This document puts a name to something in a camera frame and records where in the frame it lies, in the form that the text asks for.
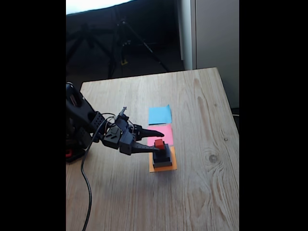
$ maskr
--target pink sticky note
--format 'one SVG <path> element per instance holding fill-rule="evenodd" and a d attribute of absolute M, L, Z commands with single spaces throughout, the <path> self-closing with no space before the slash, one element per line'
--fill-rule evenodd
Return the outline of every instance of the pink sticky note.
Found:
<path fill-rule="evenodd" d="M 172 128 L 171 124 L 165 126 L 149 126 L 147 129 L 155 130 L 163 133 L 164 137 L 148 137 L 148 146 L 153 146 L 155 140 L 163 139 L 165 144 L 169 144 L 169 146 L 173 145 L 173 135 L 172 135 Z"/>

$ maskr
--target wire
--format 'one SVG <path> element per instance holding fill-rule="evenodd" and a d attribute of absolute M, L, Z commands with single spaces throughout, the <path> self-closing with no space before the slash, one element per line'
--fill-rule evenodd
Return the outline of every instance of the wire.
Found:
<path fill-rule="evenodd" d="M 107 131 L 107 124 L 108 124 L 108 122 L 109 122 L 111 119 L 115 119 L 115 116 L 110 116 L 110 117 L 106 118 L 107 123 L 106 123 L 106 125 L 105 125 L 105 133 L 104 133 L 104 134 L 106 134 L 106 131 Z"/>
<path fill-rule="evenodd" d="M 105 115 L 105 114 L 108 114 L 108 115 L 113 115 L 113 116 L 115 116 L 115 114 L 113 114 L 113 113 L 101 113 L 101 115 Z"/>
<path fill-rule="evenodd" d="M 91 206 L 92 206 L 92 193 L 91 193 L 91 187 L 90 187 L 90 183 L 88 181 L 88 178 L 83 170 L 83 164 L 85 163 L 85 160 L 86 160 L 86 157 L 87 157 L 87 154 L 89 152 L 89 149 L 93 143 L 93 140 L 95 139 L 97 133 L 99 132 L 99 130 L 101 129 L 103 123 L 105 122 L 105 120 L 98 126 L 98 128 L 96 129 L 93 137 L 92 137 L 92 140 L 90 142 L 90 144 L 88 145 L 87 149 L 86 149 L 86 152 L 85 152 L 85 155 L 82 159 L 82 162 L 81 162 L 81 173 L 83 175 L 83 178 L 85 179 L 86 181 L 86 184 L 87 184 L 87 187 L 88 187 L 88 191 L 89 191 L 89 208 L 88 208 L 88 212 L 87 212 L 87 217 L 86 217 L 86 221 L 85 221 L 85 224 L 83 225 L 83 228 L 82 228 L 82 231 L 85 231 L 86 230 L 86 227 L 87 227 L 87 224 L 88 224 L 88 221 L 89 221 L 89 217 L 90 217 L 90 212 L 91 212 Z"/>

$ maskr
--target dark background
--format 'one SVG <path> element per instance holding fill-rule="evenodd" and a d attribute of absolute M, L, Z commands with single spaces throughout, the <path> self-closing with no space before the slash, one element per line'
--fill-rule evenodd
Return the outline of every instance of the dark background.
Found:
<path fill-rule="evenodd" d="M 116 6 L 121 17 L 144 39 L 154 53 L 170 69 L 184 70 L 180 57 L 177 9 L 175 0 L 136 0 Z M 87 23 L 90 28 L 114 29 L 115 8 L 105 8 L 66 16 L 66 31 L 73 33 Z M 140 76 L 166 72 L 149 54 L 149 51 L 129 30 L 125 30 L 131 46 L 126 49 L 128 64 L 120 64 L 120 47 L 116 47 L 116 70 L 112 78 Z M 97 39 L 111 50 L 113 35 L 98 36 Z M 74 41 L 66 44 L 66 52 Z M 83 42 L 66 66 L 66 81 L 71 81 L 78 89 L 82 82 L 107 79 L 109 57 L 97 46 L 90 49 Z"/>

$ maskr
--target black block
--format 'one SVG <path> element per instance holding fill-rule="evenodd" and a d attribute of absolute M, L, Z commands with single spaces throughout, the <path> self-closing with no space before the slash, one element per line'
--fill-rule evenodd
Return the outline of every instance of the black block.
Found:
<path fill-rule="evenodd" d="M 165 150 L 160 150 L 159 152 L 153 153 L 153 167 L 166 167 L 171 165 L 171 151 L 169 145 L 165 144 Z"/>

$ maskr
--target black cable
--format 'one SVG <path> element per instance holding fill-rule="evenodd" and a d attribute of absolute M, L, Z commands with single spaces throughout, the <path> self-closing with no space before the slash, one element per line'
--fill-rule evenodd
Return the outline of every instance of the black cable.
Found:
<path fill-rule="evenodd" d="M 109 114 L 109 115 L 113 115 L 113 116 L 115 116 L 115 114 L 113 114 L 113 113 L 101 113 L 101 115 L 105 115 L 105 114 Z"/>
<path fill-rule="evenodd" d="M 87 183 L 87 187 L 88 187 L 88 191 L 89 191 L 89 208 L 88 208 L 88 213 L 87 213 L 86 221 L 85 221 L 85 224 L 83 225 L 82 231 L 85 231 L 85 230 L 86 230 L 86 227 L 87 227 L 87 224 L 88 224 L 88 221 L 89 221 L 89 217 L 90 217 L 91 206 L 92 206 L 92 193 L 91 193 L 91 187 L 90 187 L 90 183 L 89 183 L 89 181 L 88 181 L 88 178 L 87 178 L 87 176 L 86 176 L 86 174 L 85 174 L 85 172 L 84 172 L 84 170 L 83 170 L 83 164 L 85 163 L 85 159 L 86 159 L 87 154 L 88 154 L 88 152 L 89 152 L 89 149 L 90 149 L 90 147 L 91 147 L 91 145 L 92 145 L 92 143 L 93 143 L 93 140 L 94 140 L 94 138 L 96 137 L 96 135 L 97 135 L 97 133 L 99 132 L 99 130 L 101 129 L 101 127 L 102 127 L 104 121 L 103 121 L 103 122 L 98 126 L 98 128 L 96 129 L 96 131 L 95 131 L 95 133 L 94 133 L 94 135 L 93 135 L 93 137 L 92 137 L 92 140 L 91 140 L 90 144 L 88 145 L 88 147 L 87 147 L 87 149 L 86 149 L 86 152 L 85 152 L 85 155 L 84 155 L 84 157 L 83 157 L 83 159 L 82 159 L 82 162 L 81 162 L 81 173 L 82 173 L 82 175 L 83 175 L 83 177 L 84 177 L 84 179 L 85 179 L 85 181 L 86 181 L 86 183 Z"/>

